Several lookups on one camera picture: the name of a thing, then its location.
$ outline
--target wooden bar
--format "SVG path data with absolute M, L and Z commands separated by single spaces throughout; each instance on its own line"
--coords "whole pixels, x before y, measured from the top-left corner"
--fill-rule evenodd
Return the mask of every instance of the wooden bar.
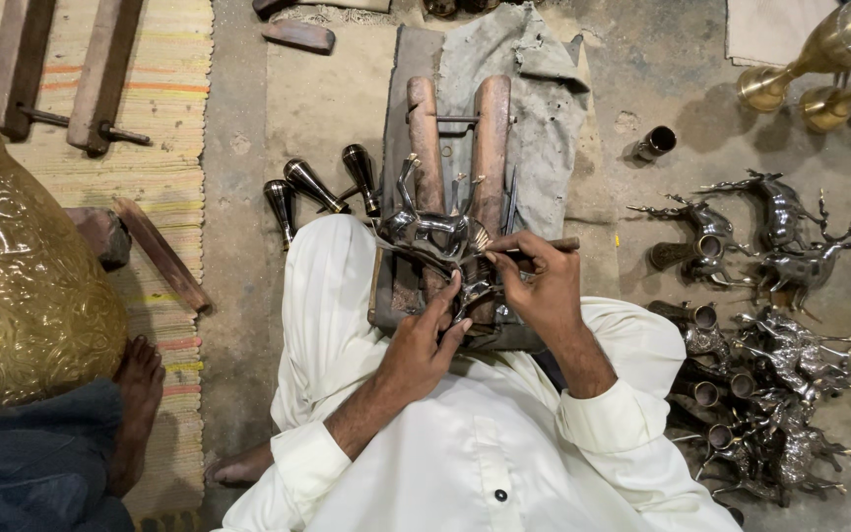
M 409 113 L 409 145 L 422 165 L 415 173 L 416 208 L 445 213 L 445 187 L 442 179 L 442 153 L 439 148 L 439 122 L 436 121 L 435 83 L 423 76 L 409 78 L 406 84 Z M 423 269 L 425 301 L 428 303 L 445 288 L 445 279 Z
M 140 205 L 133 199 L 117 198 L 113 200 L 112 208 L 113 212 L 124 221 L 140 247 L 147 252 L 149 259 L 163 274 L 166 282 L 190 307 L 196 312 L 202 312 L 212 306 L 209 296 L 202 291 L 202 287 L 196 283 L 195 277 L 183 264 L 183 260 L 180 260 L 156 226 L 149 221 Z
M 67 133 L 68 144 L 91 155 L 106 153 L 111 145 L 100 128 L 116 120 L 142 8 L 143 0 L 98 4 Z
M 484 180 L 472 191 L 469 214 L 484 225 L 494 240 L 501 236 L 504 165 L 511 120 L 511 78 L 498 75 L 481 81 L 479 90 L 475 92 L 475 111 L 479 115 L 479 123 L 475 127 L 472 149 L 472 179 L 483 175 Z M 479 304 L 469 316 L 477 324 L 492 323 L 494 302 Z
M 19 104 L 35 107 L 55 0 L 6 0 L 0 24 L 0 133 L 29 137 L 31 120 Z

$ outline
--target striped rug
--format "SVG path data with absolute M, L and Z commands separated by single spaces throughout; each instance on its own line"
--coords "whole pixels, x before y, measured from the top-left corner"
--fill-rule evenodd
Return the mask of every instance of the striped rug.
M 70 115 L 97 7 L 97 0 L 58 1 L 38 109 Z M 65 143 L 65 130 L 45 124 L 35 124 L 26 142 L 8 146 L 62 206 L 110 206 L 116 196 L 136 200 L 196 278 L 202 276 L 198 158 L 212 21 L 209 0 L 144 2 L 116 125 L 149 135 L 152 146 L 114 143 L 106 156 L 89 159 Z M 130 265 L 112 273 L 111 281 L 127 306 L 131 336 L 146 334 L 158 343 L 167 368 L 146 469 L 124 502 L 138 525 L 170 515 L 170 529 L 195 529 L 203 490 L 196 314 L 136 243 Z

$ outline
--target blue cloth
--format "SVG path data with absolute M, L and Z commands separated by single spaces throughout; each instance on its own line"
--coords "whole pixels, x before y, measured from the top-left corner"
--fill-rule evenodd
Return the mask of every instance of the blue cloth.
M 108 379 L 0 410 L 0 531 L 132 531 L 105 492 L 122 412 Z

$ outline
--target bare foot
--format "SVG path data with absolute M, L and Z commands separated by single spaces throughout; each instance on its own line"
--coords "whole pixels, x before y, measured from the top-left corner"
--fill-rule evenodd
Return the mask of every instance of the bare foot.
M 254 484 L 274 463 L 271 441 L 266 441 L 248 451 L 222 458 L 205 470 L 205 479 L 223 484 Z
M 120 369 L 113 381 L 120 386 L 124 414 L 113 438 L 113 456 L 108 472 L 107 490 L 123 497 L 140 480 L 147 453 L 147 440 L 153 428 L 156 408 L 163 398 L 163 358 L 146 336 L 127 340 Z

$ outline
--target brass candlestick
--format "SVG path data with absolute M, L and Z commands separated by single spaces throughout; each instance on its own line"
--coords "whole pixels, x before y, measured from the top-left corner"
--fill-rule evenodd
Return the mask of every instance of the brass candlestick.
M 800 97 L 800 113 L 810 129 L 825 133 L 845 124 L 851 111 L 851 89 L 815 87 Z
M 800 57 L 784 68 L 753 66 L 738 79 L 738 98 L 761 113 L 783 105 L 786 88 L 808 72 L 851 70 L 851 2 L 838 7 L 810 33 Z

